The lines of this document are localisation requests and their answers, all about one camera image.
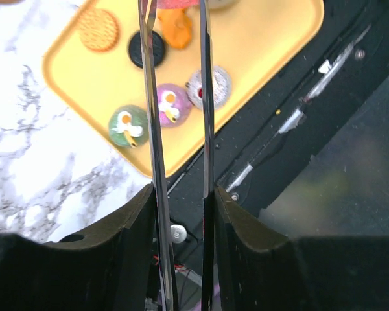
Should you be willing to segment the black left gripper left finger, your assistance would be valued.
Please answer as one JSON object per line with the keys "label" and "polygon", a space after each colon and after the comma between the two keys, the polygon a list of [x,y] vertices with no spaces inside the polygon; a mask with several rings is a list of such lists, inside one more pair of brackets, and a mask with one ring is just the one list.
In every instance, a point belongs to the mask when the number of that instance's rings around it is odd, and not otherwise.
{"label": "black left gripper left finger", "polygon": [[147,185],[59,242],[0,233],[0,310],[143,310],[154,209]]}

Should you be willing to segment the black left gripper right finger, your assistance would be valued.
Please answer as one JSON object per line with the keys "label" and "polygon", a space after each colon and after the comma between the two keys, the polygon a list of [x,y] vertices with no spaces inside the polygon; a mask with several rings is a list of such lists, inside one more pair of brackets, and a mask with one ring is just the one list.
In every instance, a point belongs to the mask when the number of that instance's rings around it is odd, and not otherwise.
{"label": "black left gripper right finger", "polygon": [[215,189],[223,310],[389,310],[389,236],[290,239]]}

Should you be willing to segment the purple snowball cake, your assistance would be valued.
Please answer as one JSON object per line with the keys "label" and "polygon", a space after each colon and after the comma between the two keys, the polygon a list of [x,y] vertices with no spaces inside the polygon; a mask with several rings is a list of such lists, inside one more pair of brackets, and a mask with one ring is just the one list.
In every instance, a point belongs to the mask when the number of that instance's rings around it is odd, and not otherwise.
{"label": "purple snowball cake", "polygon": [[188,118],[192,104],[186,90],[176,84],[157,86],[159,119],[162,128],[181,125]]}

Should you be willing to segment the metal serving tongs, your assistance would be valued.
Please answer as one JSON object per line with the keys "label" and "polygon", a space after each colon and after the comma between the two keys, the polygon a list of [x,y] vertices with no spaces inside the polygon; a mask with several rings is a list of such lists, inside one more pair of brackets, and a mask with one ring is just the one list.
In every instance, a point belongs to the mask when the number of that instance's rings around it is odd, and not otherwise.
{"label": "metal serving tongs", "polygon": [[[139,1],[141,55],[147,98],[148,128],[152,177],[156,194],[156,229],[158,234],[159,276],[164,310],[178,310],[178,294],[171,240],[167,183],[159,121],[152,29],[156,20],[156,1]],[[204,219],[201,309],[212,310],[214,298],[214,99],[211,29],[207,1],[200,2],[200,54],[202,102],[204,114]]]}

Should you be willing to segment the grey snowball cake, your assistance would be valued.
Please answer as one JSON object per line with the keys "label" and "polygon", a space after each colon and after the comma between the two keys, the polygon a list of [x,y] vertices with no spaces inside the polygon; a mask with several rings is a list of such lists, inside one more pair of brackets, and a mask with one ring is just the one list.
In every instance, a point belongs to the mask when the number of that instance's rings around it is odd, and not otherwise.
{"label": "grey snowball cake", "polygon": [[[193,73],[186,82],[186,93],[192,104],[203,109],[201,72]],[[231,95],[231,78],[226,70],[220,66],[213,68],[213,100],[214,108],[222,108]]]}

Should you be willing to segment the pink snowball cake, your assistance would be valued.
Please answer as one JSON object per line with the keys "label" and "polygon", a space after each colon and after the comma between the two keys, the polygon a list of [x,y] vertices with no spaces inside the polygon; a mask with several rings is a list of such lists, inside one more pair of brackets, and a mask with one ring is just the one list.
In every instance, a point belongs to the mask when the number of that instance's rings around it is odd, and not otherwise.
{"label": "pink snowball cake", "polygon": [[199,5],[199,0],[157,0],[158,9],[189,8]]}

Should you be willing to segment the green snowball cake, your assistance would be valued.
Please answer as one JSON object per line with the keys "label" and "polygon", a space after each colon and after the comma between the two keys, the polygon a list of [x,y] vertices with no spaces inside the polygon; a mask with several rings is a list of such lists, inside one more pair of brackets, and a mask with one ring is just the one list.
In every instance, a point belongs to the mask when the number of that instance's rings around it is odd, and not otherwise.
{"label": "green snowball cake", "polygon": [[148,141],[148,119],[146,111],[136,105],[118,108],[108,123],[111,141],[120,147],[136,148]]}

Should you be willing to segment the black sandwich cookie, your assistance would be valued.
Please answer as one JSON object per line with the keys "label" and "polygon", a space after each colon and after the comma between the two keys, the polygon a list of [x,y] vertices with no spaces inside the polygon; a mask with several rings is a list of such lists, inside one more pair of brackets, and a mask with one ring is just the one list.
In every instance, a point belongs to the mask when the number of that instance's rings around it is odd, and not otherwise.
{"label": "black sandwich cookie", "polygon": [[[153,59],[154,66],[160,65],[166,54],[166,44],[163,38],[156,32],[152,32],[152,48],[153,48]],[[141,54],[141,36],[140,32],[137,31],[131,37],[128,42],[128,56],[131,62],[138,68],[143,68],[142,54]]]}

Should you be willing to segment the round orange biscuit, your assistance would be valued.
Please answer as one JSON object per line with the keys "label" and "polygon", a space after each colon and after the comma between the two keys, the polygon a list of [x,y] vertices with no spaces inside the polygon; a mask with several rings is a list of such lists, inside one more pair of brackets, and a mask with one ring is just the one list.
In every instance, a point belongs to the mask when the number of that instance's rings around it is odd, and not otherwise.
{"label": "round orange biscuit", "polygon": [[78,21],[78,33],[82,44],[96,52],[105,52],[114,47],[119,37],[116,18],[107,10],[91,8]]}

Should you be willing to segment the orange fish cookie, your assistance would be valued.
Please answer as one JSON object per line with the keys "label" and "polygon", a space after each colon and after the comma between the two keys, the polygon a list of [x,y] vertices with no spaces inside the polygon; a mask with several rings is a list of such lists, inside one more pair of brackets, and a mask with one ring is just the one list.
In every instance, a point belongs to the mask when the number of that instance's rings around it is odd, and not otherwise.
{"label": "orange fish cookie", "polygon": [[186,11],[186,8],[173,8],[160,10],[158,14],[163,38],[174,49],[184,49],[192,40],[192,21]]}

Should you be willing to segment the blue frosted donut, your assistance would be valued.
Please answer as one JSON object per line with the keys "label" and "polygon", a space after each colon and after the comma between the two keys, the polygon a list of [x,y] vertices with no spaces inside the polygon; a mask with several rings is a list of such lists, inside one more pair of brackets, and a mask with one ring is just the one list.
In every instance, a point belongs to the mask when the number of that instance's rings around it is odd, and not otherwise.
{"label": "blue frosted donut", "polygon": [[232,4],[236,3],[237,0],[208,0],[210,9],[221,9],[231,6]]}

